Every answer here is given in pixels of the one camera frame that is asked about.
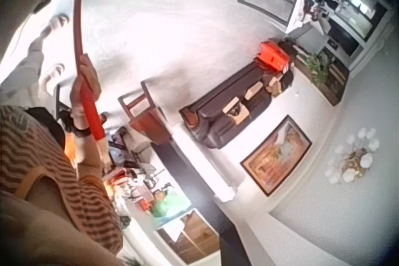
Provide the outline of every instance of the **hand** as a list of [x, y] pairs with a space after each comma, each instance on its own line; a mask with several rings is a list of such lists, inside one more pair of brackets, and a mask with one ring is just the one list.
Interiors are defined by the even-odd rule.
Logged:
[[92, 61], [89, 59], [89, 56], [87, 54], [81, 55], [80, 63], [80, 73], [75, 79], [75, 82], [72, 85], [72, 90], [70, 91], [70, 103], [72, 105], [72, 109], [74, 110], [76, 110], [77, 108], [82, 108], [82, 101], [80, 100], [80, 89], [82, 88], [82, 84], [84, 81], [87, 82], [89, 89], [91, 89], [95, 102], [99, 99], [101, 94], [99, 78], [97, 77], [97, 72], [93, 67]]

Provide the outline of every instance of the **potted plant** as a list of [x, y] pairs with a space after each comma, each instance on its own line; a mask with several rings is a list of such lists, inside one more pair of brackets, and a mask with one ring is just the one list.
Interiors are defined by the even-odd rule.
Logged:
[[327, 80], [328, 71], [327, 67], [323, 67], [320, 59], [316, 55], [311, 55], [306, 58], [306, 66], [310, 71], [312, 82], [317, 87], [323, 85]]

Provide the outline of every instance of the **leg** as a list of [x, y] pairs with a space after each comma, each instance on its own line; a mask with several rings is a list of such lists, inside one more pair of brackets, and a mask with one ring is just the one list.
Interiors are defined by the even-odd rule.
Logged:
[[24, 107], [39, 106], [39, 78], [44, 54], [43, 42], [49, 34], [66, 24], [64, 15], [53, 17], [45, 29], [29, 46], [27, 57], [17, 65], [0, 86], [0, 104]]

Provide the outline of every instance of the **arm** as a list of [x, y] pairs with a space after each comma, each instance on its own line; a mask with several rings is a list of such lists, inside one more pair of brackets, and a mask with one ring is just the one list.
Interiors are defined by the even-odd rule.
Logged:
[[[80, 62], [82, 64], [79, 67], [81, 75], [76, 78], [72, 86], [70, 101], [72, 104], [72, 118], [74, 119], [74, 125], [77, 129], [84, 130], [89, 127], [89, 124], [87, 123], [80, 102], [80, 88], [82, 83], [86, 80], [90, 89], [93, 91], [95, 101], [98, 100], [101, 94], [101, 88], [97, 78], [97, 73], [89, 57], [87, 55], [82, 55], [80, 57]], [[101, 178], [103, 165], [93, 135], [86, 137], [75, 136], [75, 162], [77, 164], [77, 173], [79, 178], [89, 174]]]
[[3, 0], [0, 8], [0, 61], [7, 47], [28, 15], [42, 0]]
[[28, 15], [43, 0], [2, 0], [0, 5], [0, 61], [7, 47]]

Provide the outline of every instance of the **dark leather sofa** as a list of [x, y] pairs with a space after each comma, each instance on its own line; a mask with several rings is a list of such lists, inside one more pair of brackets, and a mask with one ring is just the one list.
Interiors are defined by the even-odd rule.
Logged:
[[[271, 95], [264, 88], [280, 72], [261, 62], [252, 61], [205, 96], [180, 110], [186, 126], [197, 141], [208, 148], [221, 149], [240, 134], [271, 103]], [[245, 94], [255, 83], [264, 87], [249, 100]], [[235, 97], [248, 109], [249, 116], [236, 125], [231, 117], [223, 113], [223, 108]]]

